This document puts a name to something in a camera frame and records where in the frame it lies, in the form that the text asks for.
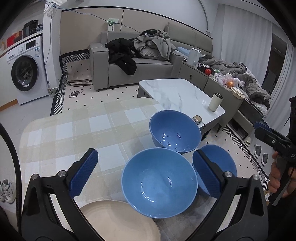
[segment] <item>bed headboard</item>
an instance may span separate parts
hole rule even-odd
[[[193,32],[173,23],[168,23],[164,31],[169,34],[172,44],[175,45],[175,47],[183,47],[186,49],[194,47],[199,49],[202,54],[212,54],[213,39],[201,32]]]

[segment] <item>washing machine door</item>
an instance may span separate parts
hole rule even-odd
[[[21,91],[28,91],[33,88],[38,77],[38,67],[35,60],[29,56],[17,58],[11,69],[11,78]]]

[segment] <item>dark blue bowl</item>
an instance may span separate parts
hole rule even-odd
[[[151,218],[169,218],[185,211],[197,193],[194,168],[179,153],[150,148],[125,165],[121,187],[128,203]]]
[[[195,150],[202,134],[198,125],[187,115],[175,110],[161,110],[150,119],[149,128],[156,147],[180,154]]]
[[[216,145],[206,145],[201,148],[201,150],[205,153],[205,155],[209,158],[211,162],[216,163],[223,172],[230,171],[234,176],[237,176],[237,168],[234,160],[231,155],[225,151],[223,148]],[[211,180],[202,180],[198,172],[202,172],[203,170],[199,170],[198,167],[194,167],[197,175],[197,181],[199,187],[208,195],[210,195],[205,183],[212,182]]]

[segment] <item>washing machine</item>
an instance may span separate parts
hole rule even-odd
[[[24,104],[48,95],[42,36],[21,43],[6,53],[17,101]]]

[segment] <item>metal screw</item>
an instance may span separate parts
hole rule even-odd
[[[58,173],[58,176],[59,177],[63,177],[65,175],[66,175],[66,172],[65,171],[59,171],[59,173]]]
[[[259,176],[257,175],[257,174],[254,174],[253,176],[252,176],[252,178],[254,179],[254,180],[259,180]]]
[[[225,176],[226,176],[226,177],[232,177],[232,173],[229,172],[229,171],[227,171],[227,172],[225,172]]]
[[[36,173],[31,176],[32,180],[37,179],[37,177],[38,177],[38,174],[36,174]]]

